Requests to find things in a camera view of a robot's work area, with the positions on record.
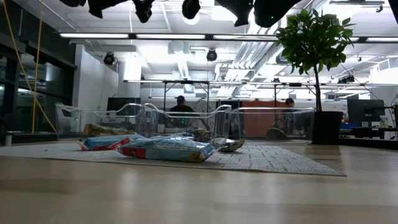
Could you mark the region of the green leafy indoor tree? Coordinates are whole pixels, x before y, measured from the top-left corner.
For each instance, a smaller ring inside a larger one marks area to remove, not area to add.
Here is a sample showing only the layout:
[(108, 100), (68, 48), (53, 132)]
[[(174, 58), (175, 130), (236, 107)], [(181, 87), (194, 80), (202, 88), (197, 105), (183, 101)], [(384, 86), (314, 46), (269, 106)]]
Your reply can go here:
[(319, 14), (317, 10), (287, 18), (287, 26), (276, 32), (277, 43), (283, 46), (282, 56), (292, 71), (299, 74), (313, 70), (315, 74), (316, 111), (322, 111), (319, 73), (337, 67), (346, 61), (345, 48), (353, 45), (353, 24), (347, 17), (342, 21), (335, 14)]

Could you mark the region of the dark office desk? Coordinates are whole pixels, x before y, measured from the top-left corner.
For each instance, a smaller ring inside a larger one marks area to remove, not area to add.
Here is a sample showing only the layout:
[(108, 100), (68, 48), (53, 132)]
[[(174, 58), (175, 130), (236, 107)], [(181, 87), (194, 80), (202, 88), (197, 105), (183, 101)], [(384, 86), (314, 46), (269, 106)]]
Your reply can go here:
[(341, 129), (340, 137), (348, 138), (353, 136), (354, 138), (379, 138), (385, 139), (385, 133), (396, 133), (398, 134), (397, 128), (369, 128), (369, 127), (353, 127), (349, 129)]

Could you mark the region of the dark snack bag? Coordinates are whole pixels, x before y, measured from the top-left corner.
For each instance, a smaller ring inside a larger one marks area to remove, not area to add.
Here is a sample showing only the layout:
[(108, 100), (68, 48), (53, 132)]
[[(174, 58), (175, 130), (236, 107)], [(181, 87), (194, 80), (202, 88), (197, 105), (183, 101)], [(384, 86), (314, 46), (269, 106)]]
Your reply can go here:
[(241, 148), (245, 143), (244, 139), (232, 140), (226, 138), (214, 138), (210, 144), (220, 152), (234, 152)]

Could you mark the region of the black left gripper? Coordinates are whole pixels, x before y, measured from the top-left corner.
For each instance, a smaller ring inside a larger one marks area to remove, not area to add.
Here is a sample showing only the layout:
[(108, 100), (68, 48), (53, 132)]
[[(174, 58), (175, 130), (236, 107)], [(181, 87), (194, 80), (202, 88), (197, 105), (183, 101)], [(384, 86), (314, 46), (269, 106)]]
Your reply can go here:
[[(127, 0), (59, 0), (69, 7), (83, 7), (86, 3), (89, 7), (89, 13), (97, 18), (102, 18), (102, 11), (113, 7)], [(146, 23), (152, 15), (152, 3), (154, 0), (132, 0), (135, 8), (136, 15), (141, 23)]]

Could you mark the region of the blue chocolate chip granola bar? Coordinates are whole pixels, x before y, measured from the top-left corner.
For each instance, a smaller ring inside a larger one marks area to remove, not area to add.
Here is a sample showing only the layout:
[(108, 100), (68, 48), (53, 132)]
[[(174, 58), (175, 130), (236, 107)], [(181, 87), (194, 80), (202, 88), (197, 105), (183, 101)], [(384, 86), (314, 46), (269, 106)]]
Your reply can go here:
[(87, 138), (84, 141), (78, 141), (78, 144), (82, 151), (107, 151), (115, 150), (135, 139), (145, 139), (145, 137), (140, 134), (99, 136)]
[(183, 132), (183, 133), (161, 134), (157, 136), (152, 136), (152, 138), (162, 138), (162, 139), (177, 138), (177, 139), (189, 139), (193, 141), (195, 136), (192, 133)]
[(125, 138), (110, 146), (120, 154), (136, 159), (201, 163), (215, 153), (210, 143), (189, 138)]

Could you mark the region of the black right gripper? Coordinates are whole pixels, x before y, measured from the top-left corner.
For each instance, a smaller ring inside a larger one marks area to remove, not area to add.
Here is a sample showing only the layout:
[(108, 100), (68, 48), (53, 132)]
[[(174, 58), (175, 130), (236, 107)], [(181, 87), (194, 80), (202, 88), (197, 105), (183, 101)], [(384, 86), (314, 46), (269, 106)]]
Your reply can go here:
[[(235, 27), (249, 24), (254, 7), (254, 22), (260, 27), (271, 27), (301, 0), (217, 0), (217, 3), (236, 16)], [(194, 19), (200, 10), (200, 0), (184, 0), (182, 14)]]

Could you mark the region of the brown granola bar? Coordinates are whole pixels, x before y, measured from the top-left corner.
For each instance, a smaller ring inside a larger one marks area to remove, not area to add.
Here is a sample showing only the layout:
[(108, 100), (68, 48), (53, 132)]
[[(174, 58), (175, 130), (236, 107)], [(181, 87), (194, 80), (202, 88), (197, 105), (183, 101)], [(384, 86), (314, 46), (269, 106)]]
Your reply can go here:
[(193, 134), (194, 140), (197, 142), (209, 142), (211, 140), (211, 132), (202, 128), (193, 127), (189, 129)]

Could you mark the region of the orange partition panel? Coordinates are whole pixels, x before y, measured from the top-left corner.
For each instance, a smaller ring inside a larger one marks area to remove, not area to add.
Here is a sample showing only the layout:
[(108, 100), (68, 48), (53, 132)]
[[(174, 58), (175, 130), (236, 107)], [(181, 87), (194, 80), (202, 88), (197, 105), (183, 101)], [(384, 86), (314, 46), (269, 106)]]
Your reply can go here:
[(273, 128), (277, 114), (285, 109), (280, 101), (245, 101), (243, 102), (243, 123), (246, 137), (266, 138), (266, 132)]

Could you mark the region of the green yellow granola bar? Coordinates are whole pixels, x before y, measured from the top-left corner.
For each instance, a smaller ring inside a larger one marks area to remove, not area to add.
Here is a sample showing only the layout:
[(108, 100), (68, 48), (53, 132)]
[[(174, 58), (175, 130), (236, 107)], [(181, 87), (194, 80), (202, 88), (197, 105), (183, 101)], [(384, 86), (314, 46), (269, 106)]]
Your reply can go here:
[(97, 124), (86, 124), (83, 130), (84, 137), (98, 137), (98, 136), (115, 136), (135, 134), (131, 129), (111, 128), (106, 126), (99, 126)]

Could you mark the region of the grey woven placemat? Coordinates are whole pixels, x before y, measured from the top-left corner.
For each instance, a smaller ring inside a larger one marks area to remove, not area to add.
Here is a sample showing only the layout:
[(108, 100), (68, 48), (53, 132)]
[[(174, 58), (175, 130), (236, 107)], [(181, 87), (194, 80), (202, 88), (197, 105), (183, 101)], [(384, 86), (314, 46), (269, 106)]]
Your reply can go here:
[(236, 152), (217, 152), (202, 163), (134, 159), (116, 151), (82, 151), (77, 143), (51, 143), (0, 147), (0, 157), (27, 157), (86, 162), (109, 162), (143, 166), (192, 169), (240, 170), (340, 176), (346, 174), (290, 150), (264, 144), (246, 143)]

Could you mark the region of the black flat screen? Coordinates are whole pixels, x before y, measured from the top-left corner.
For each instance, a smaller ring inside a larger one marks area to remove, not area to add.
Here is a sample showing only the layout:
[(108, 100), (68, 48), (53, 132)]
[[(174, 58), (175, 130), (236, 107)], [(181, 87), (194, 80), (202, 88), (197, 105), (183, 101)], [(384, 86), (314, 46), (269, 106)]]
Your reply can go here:
[(129, 106), (130, 103), (140, 104), (140, 98), (122, 98), (112, 97), (108, 98), (107, 110), (118, 111), (116, 114), (120, 116), (124, 115), (135, 115), (138, 111), (136, 106)]

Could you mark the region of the person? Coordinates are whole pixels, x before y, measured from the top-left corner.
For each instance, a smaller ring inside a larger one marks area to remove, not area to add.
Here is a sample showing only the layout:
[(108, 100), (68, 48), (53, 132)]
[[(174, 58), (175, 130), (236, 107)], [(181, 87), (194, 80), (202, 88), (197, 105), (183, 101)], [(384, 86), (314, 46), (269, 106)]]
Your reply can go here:
[(287, 137), (301, 135), (304, 139), (310, 139), (310, 127), (313, 113), (309, 110), (296, 110), (295, 101), (288, 98), (285, 101), (285, 109), (277, 114), (273, 128), (282, 130)]
[(177, 97), (177, 105), (170, 109), (170, 112), (183, 112), (183, 114), (172, 114), (172, 116), (182, 116), (182, 118), (172, 118), (170, 120), (172, 126), (186, 128), (189, 125), (190, 118), (188, 117), (193, 116), (194, 110), (185, 103), (185, 97), (180, 95)]

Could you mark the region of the black metal table frame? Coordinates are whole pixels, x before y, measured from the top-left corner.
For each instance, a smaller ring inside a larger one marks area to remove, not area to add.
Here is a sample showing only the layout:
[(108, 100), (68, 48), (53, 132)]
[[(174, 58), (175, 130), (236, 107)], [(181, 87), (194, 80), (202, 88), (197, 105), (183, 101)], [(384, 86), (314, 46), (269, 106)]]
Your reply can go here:
[(200, 87), (203, 88), (203, 90), (206, 93), (206, 111), (209, 112), (210, 110), (210, 82), (209, 81), (203, 81), (203, 80), (164, 80), (162, 82), (164, 84), (164, 109), (165, 109), (165, 103), (166, 103), (166, 96), (167, 92), (174, 87), (175, 84), (181, 84), (181, 85), (199, 85)]

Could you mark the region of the black computer monitor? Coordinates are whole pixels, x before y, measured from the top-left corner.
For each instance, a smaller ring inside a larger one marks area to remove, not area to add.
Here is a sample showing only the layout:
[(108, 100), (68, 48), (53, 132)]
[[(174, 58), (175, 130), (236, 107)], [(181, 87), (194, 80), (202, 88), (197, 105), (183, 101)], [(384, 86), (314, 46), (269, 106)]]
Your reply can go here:
[(347, 100), (350, 123), (376, 122), (385, 115), (383, 100)]

